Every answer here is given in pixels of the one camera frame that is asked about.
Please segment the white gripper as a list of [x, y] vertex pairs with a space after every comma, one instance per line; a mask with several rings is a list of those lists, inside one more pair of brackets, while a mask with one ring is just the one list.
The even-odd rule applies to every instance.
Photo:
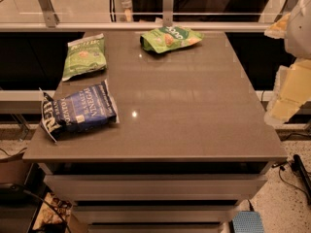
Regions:
[[291, 13], [271, 24], [264, 35], [285, 38], [286, 52], [304, 58], [290, 67], [281, 65], [277, 71], [264, 121], [280, 125], [288, 122], [311, 98], [311, 0], [298, 0]]

